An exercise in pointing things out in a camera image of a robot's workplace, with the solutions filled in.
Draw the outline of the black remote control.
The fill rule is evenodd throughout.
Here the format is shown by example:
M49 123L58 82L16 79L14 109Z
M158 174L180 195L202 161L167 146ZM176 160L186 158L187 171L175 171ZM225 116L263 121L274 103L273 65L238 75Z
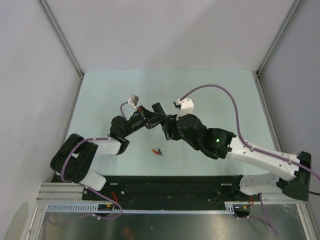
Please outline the black remote control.
M157 124L161 125L162 131L164 133L167 132L167 122L168 122L168 116L165 114L164 109L162 108L162 105L157 102L153 104L152 106L153 112L156 114L155 122Z

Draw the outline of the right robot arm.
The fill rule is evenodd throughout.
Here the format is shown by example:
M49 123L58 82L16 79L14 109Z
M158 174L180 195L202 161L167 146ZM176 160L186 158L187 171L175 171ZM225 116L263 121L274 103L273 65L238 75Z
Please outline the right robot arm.
M187 114L180 118L167 115L161 123L167 140L183 140L194 150L217 159L241 161L268 171L271 175L256 175L253 179L237 177L230 188L231 196L242 201L249 195L280 190L295 200L309 199L311 154L301 151L289 154L254 145L239 135L221 128L207 128L199 118Z

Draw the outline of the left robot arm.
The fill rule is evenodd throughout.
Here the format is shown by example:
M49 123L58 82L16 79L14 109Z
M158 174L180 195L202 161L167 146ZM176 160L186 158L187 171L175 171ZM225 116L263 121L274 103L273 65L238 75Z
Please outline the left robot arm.
M107 137L85 139L73 133L52 158L50 168L60 175L63 182L91 188L98 199L105 200L110 196L111 188L104 176L91 170L94 157L124 153L130 144L127 136L143 127L151 130L159 124L163 125L165 119L166 114L157 102L152 105L152 111L141 105L129 119L121 115L114 117Z

